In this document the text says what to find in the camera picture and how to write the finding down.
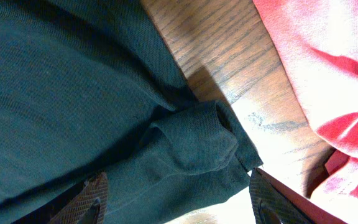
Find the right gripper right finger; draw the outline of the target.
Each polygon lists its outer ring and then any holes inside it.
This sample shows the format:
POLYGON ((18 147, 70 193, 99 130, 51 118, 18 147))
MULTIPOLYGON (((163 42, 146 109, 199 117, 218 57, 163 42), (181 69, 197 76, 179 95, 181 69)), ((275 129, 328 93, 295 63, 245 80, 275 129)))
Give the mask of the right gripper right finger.
POLYGON ((344 224, 260 168, 252 171, 249 193, 257 224, 344 224))

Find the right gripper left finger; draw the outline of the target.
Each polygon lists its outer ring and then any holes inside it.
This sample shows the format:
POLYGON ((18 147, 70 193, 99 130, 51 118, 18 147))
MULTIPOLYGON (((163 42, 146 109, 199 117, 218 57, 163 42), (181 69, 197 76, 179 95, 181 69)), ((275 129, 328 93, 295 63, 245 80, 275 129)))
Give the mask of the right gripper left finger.
POLYGON ((100 172, 50 202, 16 220, 16 223, 102 224, 109 195, 107 175, 100 172))

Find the black polo shirt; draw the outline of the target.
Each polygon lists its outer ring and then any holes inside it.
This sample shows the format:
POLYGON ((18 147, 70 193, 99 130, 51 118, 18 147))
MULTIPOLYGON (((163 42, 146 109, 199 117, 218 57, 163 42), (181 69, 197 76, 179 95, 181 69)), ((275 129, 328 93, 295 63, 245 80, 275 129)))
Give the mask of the black polo shirt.
POLYGON ((106 223, 223 203, 262 164, 230 107, 200 102, 139 1, 0 1, 0 223, 103 174, 106 223))

